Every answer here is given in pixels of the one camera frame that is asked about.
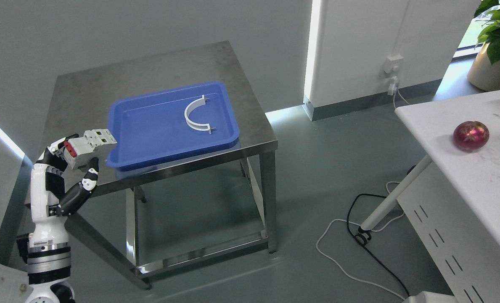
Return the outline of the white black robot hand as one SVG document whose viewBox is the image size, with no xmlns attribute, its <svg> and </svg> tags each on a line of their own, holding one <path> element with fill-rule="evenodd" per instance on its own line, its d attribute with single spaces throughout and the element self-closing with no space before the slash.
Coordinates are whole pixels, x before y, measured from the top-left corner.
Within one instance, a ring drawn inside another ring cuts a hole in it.
<svg viewBox="0 0 500 303">
<path fill-rule="evenodd" d="M 30 182 L 30 209 L 34 232 L 29 234 L 28 250 L 38 252 L 65 246 L 69 234 L 66 218 L 75 214 L 92 195 L 97 186 L 99 163 L 93 157 L 82 180 L 65 190 L 63 172 L 68 163 L 64 159 L 65 143 L 78 138 L 73 134 L 53 142 L 33 165 Z"/>
</svg>

